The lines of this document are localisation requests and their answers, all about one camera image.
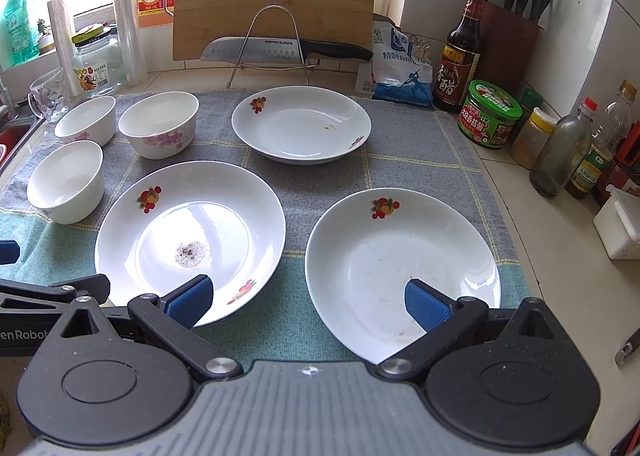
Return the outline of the white plate with stain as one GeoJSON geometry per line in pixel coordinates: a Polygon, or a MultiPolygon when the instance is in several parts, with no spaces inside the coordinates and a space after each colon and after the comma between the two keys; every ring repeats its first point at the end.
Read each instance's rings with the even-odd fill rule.
{"type": "Polygon", "coordinates": [[[284,212],[265,181],[234,164],[187,161],[145,176],[118,198],[99,229],[94,263],[111,282],[114,306],[207,275],[214,296],[198,321],[205,326],[258,295],[284,243],[284,212]]]}

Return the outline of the white bowl pink flowers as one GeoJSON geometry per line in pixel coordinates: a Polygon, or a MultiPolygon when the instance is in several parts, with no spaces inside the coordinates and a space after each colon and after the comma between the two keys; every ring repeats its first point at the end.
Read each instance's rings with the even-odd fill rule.
{"type": "Polygon", "coordinates": [[[194,140],[199,108],[198,98],[189,92],[153,94],[120,116],[118,130],[142,158],[169,158],[194,140]]]}

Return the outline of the clear glass mug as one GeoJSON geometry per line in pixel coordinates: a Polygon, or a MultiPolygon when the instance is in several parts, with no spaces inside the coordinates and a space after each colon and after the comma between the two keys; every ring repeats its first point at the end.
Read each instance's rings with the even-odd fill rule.
{"type": "Polygon", "coordinates": [[[70,90],[62,67],[37,78],[30,86],[27,103],[32,113],[49,124],[56,124],[70,110],[70,90]]]}

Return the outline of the grey green checked cloth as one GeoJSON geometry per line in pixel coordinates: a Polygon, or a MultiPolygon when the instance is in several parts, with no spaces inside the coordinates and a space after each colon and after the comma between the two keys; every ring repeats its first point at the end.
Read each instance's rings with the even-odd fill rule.
{"type": "MultiPolygon", "coordinates": [[[[372,122],[366,142],[355,153],[318,166],[290,166],[252,152],[231,127],[233,109],[244,91],[198,94],[196,135],[182,153],[185,160],[210,159],[255,172],[277,193],[286,219],[282,261],[266,288],[239,312],[200,329],[213,346],[243,364],[268,360],[345,361],[349,352],[326,329],[311,303],[304,277],[304,249],[321,213],[339,199],[371,187],[418,190],[446,202],[483,235],[494,254],[501,303],[517,306],[529,293],[512,238],[475,154],[446,112],[382,101],[364,101],[372,122]]],[[[21,248],[6,265],[6,280],[51,285],[91,275],[94,244],[108,208],[137,180],[157,169],[140,158],[121,136],[105,150],[105,194],[99,208],[76,225],[58,225],[29,205],[32,170],[55,149],[45,138],[24,159],[1,192],[1,235],[21,248]]]]}

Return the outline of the yellow spice jar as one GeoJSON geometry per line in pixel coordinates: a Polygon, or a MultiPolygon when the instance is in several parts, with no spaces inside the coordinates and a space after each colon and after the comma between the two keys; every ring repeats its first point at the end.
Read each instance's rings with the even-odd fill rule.
{"type": "Polygon", "coordinates": [[[511,157],[523,168],[533,167],[558,120],[535,107],[510,148],[511,157]]]}

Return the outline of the white plastic seasoning box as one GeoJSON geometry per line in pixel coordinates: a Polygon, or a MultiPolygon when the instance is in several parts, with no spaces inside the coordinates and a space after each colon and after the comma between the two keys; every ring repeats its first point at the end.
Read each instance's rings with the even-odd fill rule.
{"type": "Polygon", "coordinates": [[[610,197],[593,218],[603,247],[611,260],[639,260],[639,197],[612,184],[605,190],[610,197]]]}

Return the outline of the green dish soap bottle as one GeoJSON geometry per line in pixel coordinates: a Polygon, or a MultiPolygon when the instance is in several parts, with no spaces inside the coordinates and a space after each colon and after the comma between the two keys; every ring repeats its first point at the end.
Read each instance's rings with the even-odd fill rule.
{"type": "Polygon", "coordinates": [[[37,27],[30,21],[27,0],[9,0],[3,18],[8,30],[14,65],[28,62],[39,54],[37,27]]]}

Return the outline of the empty glass bottle red cap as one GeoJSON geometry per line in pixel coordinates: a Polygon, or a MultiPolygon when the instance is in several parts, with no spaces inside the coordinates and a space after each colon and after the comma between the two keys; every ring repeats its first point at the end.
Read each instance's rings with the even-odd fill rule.
{"type": "Polygon", "coordinates": [[[529,171],[529,182],[541,196],[558,196],[587,155],[597,108],[592,98],[586,98],[556,124],[529,171]]]}

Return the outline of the glass jar green lid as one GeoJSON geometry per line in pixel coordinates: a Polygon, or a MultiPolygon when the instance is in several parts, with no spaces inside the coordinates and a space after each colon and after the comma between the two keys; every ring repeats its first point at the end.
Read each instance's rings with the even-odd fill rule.
{"type": "Polygon", "coordinates": [[[89,98],[115,92],[126,82],[122,51],[109,24],[92,24],[72,37],[76,54],[73,71],[89,98]]]}

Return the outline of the small potted plant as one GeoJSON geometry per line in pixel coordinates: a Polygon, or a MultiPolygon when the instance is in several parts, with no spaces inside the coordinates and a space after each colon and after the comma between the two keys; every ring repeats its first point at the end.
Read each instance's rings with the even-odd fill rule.
{"type": "Polygon", "coordinates": [[[38,50],[39,54],[49,53],[55,48],[54,38],[52,36],[51,27],[43,18],[37,22],[38,31],[38,50]]]}

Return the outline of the tall plastic wrap roll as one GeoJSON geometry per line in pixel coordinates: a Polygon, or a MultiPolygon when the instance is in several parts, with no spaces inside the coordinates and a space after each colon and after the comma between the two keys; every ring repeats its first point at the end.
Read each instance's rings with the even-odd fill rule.
{"type": "Polygon", "coordinates": [[[130,86],[148,78],[137,20],[136,0],[113,0],[122,64],[130,86]]]}

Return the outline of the short plastic wrap roll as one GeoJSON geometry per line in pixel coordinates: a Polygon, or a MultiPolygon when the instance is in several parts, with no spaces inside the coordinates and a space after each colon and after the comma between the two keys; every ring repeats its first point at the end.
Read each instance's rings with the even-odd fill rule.
{"type": "Polygon", "coordinates": [[[47,8],[58,62],[63,69],[66,84],[70,89],[70,96],[78,98],[84,91],[81,89],[74,72],[76,48],[72,41],[75,33],[73,19],[67,13],[64,0],[50,0],[47,3],[47,8]]]}

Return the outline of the oil bottle yellow label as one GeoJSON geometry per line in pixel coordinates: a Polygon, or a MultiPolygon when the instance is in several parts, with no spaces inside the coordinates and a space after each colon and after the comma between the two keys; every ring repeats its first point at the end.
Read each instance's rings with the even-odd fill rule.
{"type": "Polygon", "coordinates": [[[611,164],[618,144],[626,138],[631,129],[631,105],[637,93],[637,88],[624,79],[618,88],[616,99],[608,104],[603,114],[597,118],[590,150],[565,187],[567,193],[574,198],[584,199],[611,164]]]}

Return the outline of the white blue salt bag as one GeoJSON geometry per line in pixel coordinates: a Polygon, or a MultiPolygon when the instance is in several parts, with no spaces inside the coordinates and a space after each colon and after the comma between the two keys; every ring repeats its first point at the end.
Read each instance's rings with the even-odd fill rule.
{"type": "Polygon", "coordinates": [[[356,91],[375,100],[432,107],[433,67],[427,55],[427,43],[389,20],[375,20],[372,57],[358,68],[356,91]]]}

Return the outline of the dark red knife block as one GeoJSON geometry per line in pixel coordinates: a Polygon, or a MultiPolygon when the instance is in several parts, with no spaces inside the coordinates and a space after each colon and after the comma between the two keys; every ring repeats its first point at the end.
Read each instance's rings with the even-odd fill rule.
{"type": "Polygon", "coordinates": [[[484,3],[480,19],[483,51],[476,76],[514,95],[533,56],[538,22],[551,0],[503,0],[484,3]]]}

